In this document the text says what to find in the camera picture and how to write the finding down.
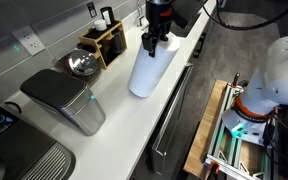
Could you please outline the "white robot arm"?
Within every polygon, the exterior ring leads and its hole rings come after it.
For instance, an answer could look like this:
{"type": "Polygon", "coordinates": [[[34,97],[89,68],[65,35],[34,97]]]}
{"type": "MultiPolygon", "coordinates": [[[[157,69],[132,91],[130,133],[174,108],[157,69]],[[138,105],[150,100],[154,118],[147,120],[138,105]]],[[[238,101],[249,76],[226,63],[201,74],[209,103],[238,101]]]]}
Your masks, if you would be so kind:
{"type": "Polygon", "coordinates": [[[288,105],[288,36],[270,45],[246,89],[221,120],[233,137],[265,146],[274,135],[279,105],[288,105]]]}

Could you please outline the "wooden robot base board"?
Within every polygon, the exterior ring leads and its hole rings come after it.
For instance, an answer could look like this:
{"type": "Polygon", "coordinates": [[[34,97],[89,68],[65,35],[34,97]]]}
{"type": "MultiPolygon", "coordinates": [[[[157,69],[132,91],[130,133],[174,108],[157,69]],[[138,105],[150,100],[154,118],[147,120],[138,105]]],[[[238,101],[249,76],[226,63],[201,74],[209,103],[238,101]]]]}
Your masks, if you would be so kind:
{"type": "Polygon", "coordinates": [[[189,175],[201,180],[205,180],[208,173],[208,167],[204,165],[204,161],[211,143],[226,84],[226,81],[216,80],[212,86],[202,119],[183,167],[183,170],[189,175]]]}

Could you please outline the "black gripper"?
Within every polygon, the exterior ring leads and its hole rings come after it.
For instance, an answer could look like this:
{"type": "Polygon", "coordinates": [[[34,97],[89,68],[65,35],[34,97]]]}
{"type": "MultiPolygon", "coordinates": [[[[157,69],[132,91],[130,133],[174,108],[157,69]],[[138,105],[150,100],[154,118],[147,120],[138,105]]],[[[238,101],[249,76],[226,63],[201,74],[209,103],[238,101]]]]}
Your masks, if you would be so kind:
{"type": "Polygon", "coordinates": [[[151,57],[155,56],[157,35],[161,33],[160,39],[167,41],[170,31],[173,7],[171,0],[146,0],[146,19],[149,22],[149,32],[143,33],[143,48],[151,57]]]}

